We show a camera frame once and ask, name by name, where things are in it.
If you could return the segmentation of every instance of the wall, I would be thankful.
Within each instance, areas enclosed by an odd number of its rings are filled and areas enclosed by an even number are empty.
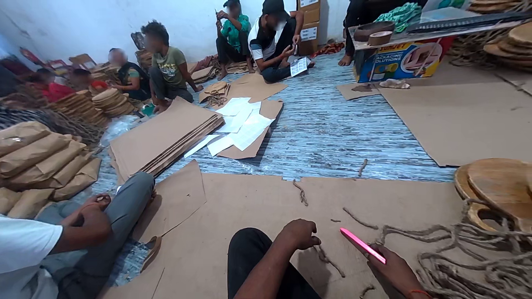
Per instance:
[[[320,43],[342,38],[342,21],[349,0],[322,0]],[[87,53],[96,62],[107,61],[110,48],[123,48],[135,60],[132,32],[152,19],[162,22],[170,44],[179,47],[188,61],[216,53],[214,11],[224,0],[0,0],[0,34],[15,49],[22,46],[41,60],[62,59]],[[261,15],[261,0],[241,0],[254,22]],[[295,0],[285,0],[287,11]]]

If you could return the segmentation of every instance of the red fabric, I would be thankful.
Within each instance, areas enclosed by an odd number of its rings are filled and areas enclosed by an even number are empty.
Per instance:
[[[43,95],[48,98],[50,103],[55,103],[76,91],[68,86],[52,82],[48,85],[48,90],[43,89],[42,92]]]
[[[94,80],[90,85],[92,87],[94,87],[94,88],[103,87],[103,88],[107,89],[107,83],[105,83],[103,81]]]

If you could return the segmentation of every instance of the white t-shirt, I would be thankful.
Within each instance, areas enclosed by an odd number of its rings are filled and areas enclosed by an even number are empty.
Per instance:
[[[62,232],[59,225],[0,215],[0,298],[57,298],[57,285],[39,264]]]

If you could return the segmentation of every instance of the paper bag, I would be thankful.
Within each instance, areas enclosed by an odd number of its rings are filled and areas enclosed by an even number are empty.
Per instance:
[[[68,200],[96,182],[101,162],[102,159],[95,158],[87,163],[66,186],[55,191],[53,200],[57,202]]]
[[[10,178],[10,187],[20,190],[24,186],[49,179],[63,166],[72,161],[85,147],[85,144],[71,140],[64,149]]]
[[[0,214],[6,215],[19,201],[21,195],[22,193],[0,188]]]
[[[51,132],[49,135],[0,158],[0,178],[9,178],[50,157],[65,147],[72,137]]]
[[[0,131],[0,156],[39,140],[50,134],[50,130],[40,122],[27,121]]]
[[[31,189],[22,192],[19,201],[7,214],[10,218],[33,219],[48,202],[54,189]]]

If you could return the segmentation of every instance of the person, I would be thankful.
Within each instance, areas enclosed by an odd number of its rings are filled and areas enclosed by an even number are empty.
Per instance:
[[[227,254],[228,298],[320,298],[290,263],[296,250],[321,244],[316,232],[316,224],[303,219],[285,225],[273,242],[256,228],[236,232]],[[368,255],[368,265],[390,298],[431,298],[404,259],[384,246],[373,248],[386,264]]]
[[[36,220],[0,215],[0,298],[94,299],[153,197],[153,176],[133,175],[111,200],[53,203]]]
[[[93,74],[84,69],[73,70],[72,78],[76,84],[88,88],[93,96],[109,89],[107,83],[100,80],[94,80]]]
[[[262,4],[262,16],[253,25],[248,42],[266,82],[275,83],[290,76],[288,57],[301,43],[303,21],[304,13],[292,11],[288,14],[282,0],[265,0]],[[276,43],[277,31],[282,33]]]
[[[111,85],[111,88],[128,93],[130,98],[139,101],[145,101],[151,97],[148,74],[137,64],[129,62],[124,50],[119,48],[111,49],[109,51],[109,62],[120,67],[118,70],[120,82],[117,82],[116,85]]]
[[[196,93],[203,90],[203,86],[196,86],[188,73],[183,52],[170,46],[170,37],[164,25],[153,20],[140,30],[146,36],[148,51],[153,53],[152,67],[148,72],[152,99],[157,111],[162,112],[168,108],[166,97],[175,99],[179,96],[192,103],[194,100],[187,90],[186,82]]]
[[[218,50],[218,60],[220,61],[221,72],[218,81],[227,76],[227,63],[247,61],[247,69],[254,73],[251,62],[250,48],[247,46],[247,36],[250,33],[250,20],[242,14],[240,0],[228,0],[223,7],[227,7],[229,13],[220,11],[216,14],[218,38],[216,39],[216,49]]]
[[[55,74],[49,69],[38,69],[35,74],[30,76],[29,81],[36,89],[43,93],[43,96],[50,103],[55,103],[76,92],[66,85],[56,83]]]

